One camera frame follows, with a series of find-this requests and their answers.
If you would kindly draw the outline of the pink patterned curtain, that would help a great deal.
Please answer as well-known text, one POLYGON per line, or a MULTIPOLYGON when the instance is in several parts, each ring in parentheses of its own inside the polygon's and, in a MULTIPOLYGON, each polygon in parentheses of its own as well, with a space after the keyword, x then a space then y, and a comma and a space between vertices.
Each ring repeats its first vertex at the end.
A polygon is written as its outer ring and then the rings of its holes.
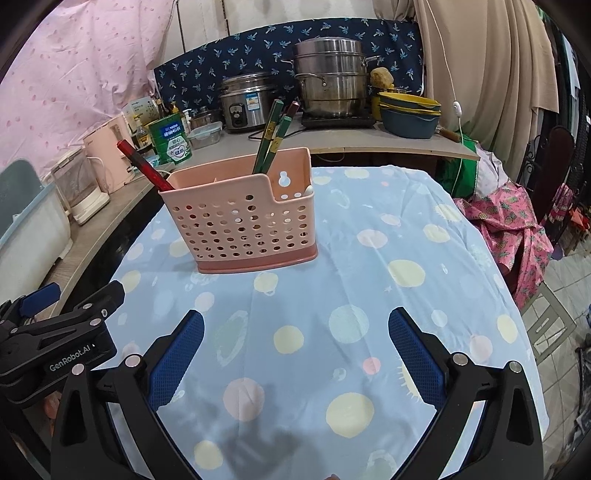
POLYGON ((40 176, 60 152, 154 89, 170 1, 63 1, 1 82, 1 165, 40 176))

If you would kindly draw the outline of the white blue plastic bin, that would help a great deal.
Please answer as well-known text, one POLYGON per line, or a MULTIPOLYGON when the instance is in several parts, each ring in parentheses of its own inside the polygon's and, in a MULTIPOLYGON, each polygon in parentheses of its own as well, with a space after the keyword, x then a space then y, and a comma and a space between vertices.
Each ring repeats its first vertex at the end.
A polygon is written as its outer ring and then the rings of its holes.
POLYGON ((42 184, 26 160, 6 167, 1 172, 1 300, 35 291, 71 246, 56 187, 42 184))

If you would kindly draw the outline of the pink electric kettle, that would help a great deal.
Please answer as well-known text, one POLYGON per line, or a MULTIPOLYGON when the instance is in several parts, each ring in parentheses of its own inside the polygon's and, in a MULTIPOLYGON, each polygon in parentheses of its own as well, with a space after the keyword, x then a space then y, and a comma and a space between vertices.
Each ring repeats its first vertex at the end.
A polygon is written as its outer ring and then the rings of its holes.
POLYGON ((117 148, 120 140, 131 142, 127 121, 119 114, 86 135, 82 141, 100 188, 112 194, 129 183, 134 174, 127 157, 117 148))

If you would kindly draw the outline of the stainless steel steamer pot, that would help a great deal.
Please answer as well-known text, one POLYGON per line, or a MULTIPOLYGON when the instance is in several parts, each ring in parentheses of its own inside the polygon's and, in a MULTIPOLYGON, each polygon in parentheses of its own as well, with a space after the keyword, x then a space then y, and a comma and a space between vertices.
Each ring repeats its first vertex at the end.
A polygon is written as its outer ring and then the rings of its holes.
POLYGON ((318 37, 294 45, 294 78, 301 86, 304 112, 318 118, 358 116, 366 108, 368 66, 359 40, 318 37))

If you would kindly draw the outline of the red chopsticks in holder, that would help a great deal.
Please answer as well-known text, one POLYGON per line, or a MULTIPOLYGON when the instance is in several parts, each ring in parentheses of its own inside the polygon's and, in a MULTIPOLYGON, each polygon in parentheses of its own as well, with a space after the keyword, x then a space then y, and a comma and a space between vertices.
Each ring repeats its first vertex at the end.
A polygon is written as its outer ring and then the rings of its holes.
POLYGON ((125 139, 119 140, 116 146, 117 149, 129 160, 130 164, 138 169, 159 192, 171 191, 174 189, 174 187, 125 139))

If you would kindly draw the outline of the green chopsticks in holder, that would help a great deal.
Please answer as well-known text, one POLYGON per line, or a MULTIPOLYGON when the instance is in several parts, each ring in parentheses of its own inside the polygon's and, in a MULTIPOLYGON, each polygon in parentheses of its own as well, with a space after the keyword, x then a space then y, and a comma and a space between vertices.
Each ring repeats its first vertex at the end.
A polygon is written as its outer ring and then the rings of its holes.
POLYGON ((274 157, 279 152, 280 144, 283 142, 283 138, 287 134, 297 110, 300 109, 300 103, 297 101, 291 102, 287 109, 283 109, 283 106, 283 101, 280 99, 274 100, 273 105, 271 105, 270 118, 263 130, 263 139, 260 141, 259 149, 256 152, 252 174, 269 173, 274 157))

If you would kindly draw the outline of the pink floral cloth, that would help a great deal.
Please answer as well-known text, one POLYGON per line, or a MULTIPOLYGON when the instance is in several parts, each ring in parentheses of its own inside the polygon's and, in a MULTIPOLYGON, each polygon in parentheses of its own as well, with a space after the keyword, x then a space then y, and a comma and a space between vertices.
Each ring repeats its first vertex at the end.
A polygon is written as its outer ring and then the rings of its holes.
POLYGON ((526 189, 509 181, 486 197, 455 203, 483 236, 516 305, 526 306, 537 293, 554 250, 526 189))

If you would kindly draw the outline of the white appliance with glass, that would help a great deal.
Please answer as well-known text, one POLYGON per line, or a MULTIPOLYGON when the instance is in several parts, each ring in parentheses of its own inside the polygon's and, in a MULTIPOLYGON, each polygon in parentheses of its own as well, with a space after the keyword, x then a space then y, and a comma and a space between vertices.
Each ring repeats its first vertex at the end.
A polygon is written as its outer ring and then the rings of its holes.
POLYGON ((66 151, 51 169, 49 178, 78 225, 87 223, 109 203, 110 197, 101 189, 82 147, 66 151))

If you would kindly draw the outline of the glass food container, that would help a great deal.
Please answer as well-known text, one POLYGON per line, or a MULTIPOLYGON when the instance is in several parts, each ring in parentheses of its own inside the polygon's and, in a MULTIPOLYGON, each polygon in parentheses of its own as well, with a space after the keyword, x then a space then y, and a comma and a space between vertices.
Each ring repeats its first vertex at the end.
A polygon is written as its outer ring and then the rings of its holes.
POLYGON ((187 140, 192 150, 201 149, 217 143, 221 139, 222 122, 216 121, 193 129, 187 140))

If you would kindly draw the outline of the small wooden stool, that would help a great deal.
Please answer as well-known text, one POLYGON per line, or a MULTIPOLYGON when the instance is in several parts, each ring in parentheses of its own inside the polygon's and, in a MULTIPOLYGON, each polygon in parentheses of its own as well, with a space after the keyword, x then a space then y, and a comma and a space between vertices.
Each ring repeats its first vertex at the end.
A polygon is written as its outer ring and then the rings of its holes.
POLYGON ((575 331, 576 322, 557 295, 542 281, 536 294, 521 309, 521 314, 534 310, 534 304, 544 300, 542 314, 526 328, 537 365, 550 357, 575 331))

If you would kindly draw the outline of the silver rice cooker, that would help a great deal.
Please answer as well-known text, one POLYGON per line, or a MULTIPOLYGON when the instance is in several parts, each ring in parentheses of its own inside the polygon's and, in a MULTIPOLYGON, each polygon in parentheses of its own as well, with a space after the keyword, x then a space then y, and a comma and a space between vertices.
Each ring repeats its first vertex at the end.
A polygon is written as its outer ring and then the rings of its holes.
POLYGON ((245 133, 266 125, 279 94, 270 72, 229 77, 221 81, 221 111, 229 133, 245 133))

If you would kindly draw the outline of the navy floral backsplash cloth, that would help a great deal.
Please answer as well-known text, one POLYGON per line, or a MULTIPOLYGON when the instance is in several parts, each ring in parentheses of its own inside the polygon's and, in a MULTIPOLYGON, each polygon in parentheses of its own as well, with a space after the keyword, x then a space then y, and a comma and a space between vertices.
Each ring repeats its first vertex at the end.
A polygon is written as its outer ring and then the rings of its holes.
POLYGON ((329 18, 267 25, 206 43, 155 68, 158 93, 168 107, 216 109, 223 80, 266 72, 281 97, 294 97, 294 45, 320 37, 360 41, 363 54, 377 58, 370 66, 387 68, 394 86, 407 93, 423 92, 423 48, 416 22, 329 18))

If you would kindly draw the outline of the pink perforated utensil holder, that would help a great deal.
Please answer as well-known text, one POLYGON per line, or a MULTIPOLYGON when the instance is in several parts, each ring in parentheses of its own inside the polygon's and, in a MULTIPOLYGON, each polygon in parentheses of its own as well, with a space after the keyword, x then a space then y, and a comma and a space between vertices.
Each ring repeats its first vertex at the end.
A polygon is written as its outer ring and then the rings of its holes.
POLYGON ((255 155, 173 172, 161 194, 197 270, 246 273, 314 260, 311 152, 277 152, 266 173, 252 172, 255 155))

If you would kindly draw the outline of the beige hanging cloth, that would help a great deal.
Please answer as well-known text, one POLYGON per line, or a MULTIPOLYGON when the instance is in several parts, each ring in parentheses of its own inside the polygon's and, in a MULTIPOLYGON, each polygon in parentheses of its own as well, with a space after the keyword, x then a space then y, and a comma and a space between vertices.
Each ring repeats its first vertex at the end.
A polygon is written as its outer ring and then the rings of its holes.
POLYGON ((479 141, 517 178, 541 111, 557 112, 552 47, 532 1, 377 1, 381 19, 417 21, 425 93, 441 123, 479 141))

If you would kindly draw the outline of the green white can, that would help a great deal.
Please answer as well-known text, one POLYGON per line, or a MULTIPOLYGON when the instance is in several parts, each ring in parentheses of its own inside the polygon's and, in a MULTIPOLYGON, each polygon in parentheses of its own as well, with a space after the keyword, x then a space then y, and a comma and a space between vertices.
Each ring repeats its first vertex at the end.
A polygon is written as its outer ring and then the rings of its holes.
POLYGON ((190 159, 191 148, 178 113, 150 122, 147 127, 160 164, 190 159))

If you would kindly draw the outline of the blue polka dot tablecloth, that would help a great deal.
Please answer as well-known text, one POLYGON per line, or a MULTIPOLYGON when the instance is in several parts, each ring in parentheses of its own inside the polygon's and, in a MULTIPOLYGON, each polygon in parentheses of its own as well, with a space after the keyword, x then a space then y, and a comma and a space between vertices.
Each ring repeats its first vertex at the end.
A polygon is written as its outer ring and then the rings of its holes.
POLYGON ((143 353, 190 310, 205 334, 158 414, 205 479, 388 479, 434 416, 391 342, 405 308, 473 362, 519 362, 549 426, 520 312, 481 234, 427 173, 318 168, 310 262, 204 275, 168 211, 115 271, 120 356, 143 353))

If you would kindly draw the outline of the blue yellow stacked bowls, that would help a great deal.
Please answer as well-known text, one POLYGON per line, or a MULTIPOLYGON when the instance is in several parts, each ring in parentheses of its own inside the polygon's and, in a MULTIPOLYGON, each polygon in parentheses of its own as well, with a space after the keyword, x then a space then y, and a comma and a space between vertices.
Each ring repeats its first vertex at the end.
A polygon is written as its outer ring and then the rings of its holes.
POLYGON ((385 129, 408 139, 430 139, 441 117, 441 104, 417 95, 384 91, 379 93, 379 109, 385 129))

